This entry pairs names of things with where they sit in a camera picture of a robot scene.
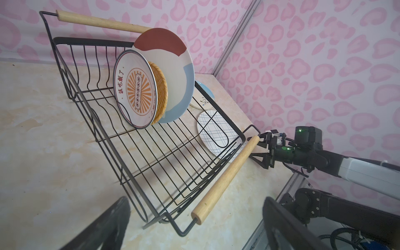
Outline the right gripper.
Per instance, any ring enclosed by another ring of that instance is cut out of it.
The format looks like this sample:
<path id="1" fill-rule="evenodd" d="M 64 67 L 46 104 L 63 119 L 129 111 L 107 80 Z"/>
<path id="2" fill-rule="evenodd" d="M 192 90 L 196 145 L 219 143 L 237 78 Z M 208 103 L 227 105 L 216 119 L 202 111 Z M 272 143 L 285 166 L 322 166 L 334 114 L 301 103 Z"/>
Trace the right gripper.
<path id="1" fill-rule="evenodd" d="M 293 163 L 294 148 L 284 144 L 279 144 L 279 136 L 275 136 L 271 131 L 259 135 L 258 146 L 268 147 L 268 153 L 251 153 L 249 158 L 259 164 L 263 169 L 275 166 L 275 161 L 285 164 Z"/>

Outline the black wire dish rack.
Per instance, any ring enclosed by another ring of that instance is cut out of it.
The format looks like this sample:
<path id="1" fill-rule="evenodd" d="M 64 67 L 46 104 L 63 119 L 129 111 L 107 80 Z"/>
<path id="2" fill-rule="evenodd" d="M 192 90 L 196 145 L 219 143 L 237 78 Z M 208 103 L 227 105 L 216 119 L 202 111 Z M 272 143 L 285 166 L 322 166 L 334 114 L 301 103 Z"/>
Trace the black wire dish rack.
<path id="1" fill-rule="evenodd" d="M 41 11 L 40 16 L 67 96 L 76 104 L 145 227 L 170 224 L 179 236 L 186 236 L 196 220 L 181 229 L 179 217 L 190 216 L 190 205 L 259 130 L 253 125 L 241 130 L 216 102 L 212 106 L 233 130 L 233 139 L 217 155 L 203 144 L 204 129 L 192 108 L 170 123 L 144 129 L 131 126 L 115 98 L 113 70 L 117 57 L 133 43 L 55 37 L 49 24 L 52 13 Z"/>

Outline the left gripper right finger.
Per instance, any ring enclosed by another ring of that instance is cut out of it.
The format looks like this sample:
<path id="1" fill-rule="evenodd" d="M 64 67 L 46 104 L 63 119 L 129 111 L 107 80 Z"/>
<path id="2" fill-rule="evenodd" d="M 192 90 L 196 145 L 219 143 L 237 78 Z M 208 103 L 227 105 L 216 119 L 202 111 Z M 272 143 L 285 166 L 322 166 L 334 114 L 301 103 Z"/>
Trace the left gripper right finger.
<path id="1" fill-rule="evenodd" d="M 287 209 L 267 197 L 263 205 L 264 228 L 272 250 L 327 250 Z"/>

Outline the orange sunburst plate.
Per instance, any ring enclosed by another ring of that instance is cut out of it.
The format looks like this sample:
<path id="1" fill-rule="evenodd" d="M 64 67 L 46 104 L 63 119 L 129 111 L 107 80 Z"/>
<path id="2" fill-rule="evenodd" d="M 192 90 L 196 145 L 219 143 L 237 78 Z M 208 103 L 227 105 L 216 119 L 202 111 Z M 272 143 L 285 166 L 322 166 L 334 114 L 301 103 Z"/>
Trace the orange sunburst plate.
<path id="1" fill-rule="evenodd" d="M 135 50 L 125 50 L 115 63 L 113 85 L 117 106 L 125 121 L 136 129 L 155 119 L 157 86 L 147 60 Z"/>

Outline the white plaid plate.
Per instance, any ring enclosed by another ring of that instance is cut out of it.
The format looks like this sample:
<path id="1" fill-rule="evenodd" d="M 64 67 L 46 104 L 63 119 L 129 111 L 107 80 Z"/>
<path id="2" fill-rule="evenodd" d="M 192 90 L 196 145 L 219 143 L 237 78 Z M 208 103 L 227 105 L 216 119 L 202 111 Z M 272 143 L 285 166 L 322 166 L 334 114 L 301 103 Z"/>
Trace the white plaid plate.
<path id="1" fill-rule="evenodd" d="M 200 113 L 197 128 L 203 144 L 219 158 L 232 153 L 241 144 L 238 134 L 216 110 Z"/>

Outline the orange woven plate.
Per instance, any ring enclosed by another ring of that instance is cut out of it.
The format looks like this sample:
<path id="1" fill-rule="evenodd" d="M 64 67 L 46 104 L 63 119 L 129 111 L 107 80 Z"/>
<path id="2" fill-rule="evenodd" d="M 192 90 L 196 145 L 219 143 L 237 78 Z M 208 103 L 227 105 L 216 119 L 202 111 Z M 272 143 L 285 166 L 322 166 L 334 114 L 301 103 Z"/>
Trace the orange woven plate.
<path id="1" fill-rule="evenodd" d="M 157 109 L 155 118 L 152 122 L 152 125 L 154 125 L 161 120 L 166 112 L 168 104 L 168 85 L 162 70 L 153 62 L 149 61 L 149 65 L 157 86 Z"/>

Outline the cream blue plate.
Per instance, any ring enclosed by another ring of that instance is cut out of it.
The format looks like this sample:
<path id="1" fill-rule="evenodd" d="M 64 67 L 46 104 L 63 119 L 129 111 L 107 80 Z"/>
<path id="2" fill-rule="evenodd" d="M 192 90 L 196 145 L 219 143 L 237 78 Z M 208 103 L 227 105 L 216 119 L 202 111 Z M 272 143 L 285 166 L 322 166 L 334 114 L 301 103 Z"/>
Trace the cream blue plate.
<path id="1" fill-rule="evenodd" d="M 197 84 L 202 88 L 202 90 L 207 93 L 207 95 L 215 100 L 215 96 L 212 93 L 212 91 L 204 84 L 201 82 L 197 81 Z M 193 108 L 196 108 L 198 110 L 211 110 L 214 109 L 212 104 L 209 102 L 209 100 L 198 90 L 197 87 L 194 88 L 194 94 L 190 102 L 190 106 Z"/>

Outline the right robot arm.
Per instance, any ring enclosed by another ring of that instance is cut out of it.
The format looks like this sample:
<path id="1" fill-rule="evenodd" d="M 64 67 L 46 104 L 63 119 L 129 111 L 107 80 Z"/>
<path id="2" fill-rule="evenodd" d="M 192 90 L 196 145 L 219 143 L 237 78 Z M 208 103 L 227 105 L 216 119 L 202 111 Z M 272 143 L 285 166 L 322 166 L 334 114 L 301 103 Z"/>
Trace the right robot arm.
<path id="1" fill-rule="evenodd" d="M 396 250 L 400 247 L 400 167 L 377 150 L 369 159 L 335 153 L 322 131 L 298 126 L 294 138 L 269 130 L 263 152 L 250 158 L 264 169 L 293 172 L 279 199 L 268 199 L 264 225 L 272 249 Z"/>

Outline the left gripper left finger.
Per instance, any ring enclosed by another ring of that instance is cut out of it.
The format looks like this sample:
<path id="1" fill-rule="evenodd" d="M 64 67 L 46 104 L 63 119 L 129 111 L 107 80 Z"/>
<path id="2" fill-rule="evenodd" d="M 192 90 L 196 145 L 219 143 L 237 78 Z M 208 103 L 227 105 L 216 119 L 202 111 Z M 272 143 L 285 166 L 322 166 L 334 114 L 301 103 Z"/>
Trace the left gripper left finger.
<path id="1" fill-rule="evenodd" d="M 74 239 L 62 247 L 63 250 L 119 250 L 130 219 L 130 205 L 122 196 L 94 220 Z"/>

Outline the large pink blue plate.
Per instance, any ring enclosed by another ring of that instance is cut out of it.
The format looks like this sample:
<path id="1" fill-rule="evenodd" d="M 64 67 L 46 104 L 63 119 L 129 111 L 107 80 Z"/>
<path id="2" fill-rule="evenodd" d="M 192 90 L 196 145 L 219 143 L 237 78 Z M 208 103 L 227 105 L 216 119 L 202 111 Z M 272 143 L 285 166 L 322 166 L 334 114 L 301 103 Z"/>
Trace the large pink blue plate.
<path id="1" fill-rule="evenodd" d="M 177 120 L 190 106 L 195 89 L 195 70 L 186 44 L 170 30 L 153 28 L 139 35 L 132 48 L 155 63 L 166 78 L 168 101 L 159 122 Z"/>

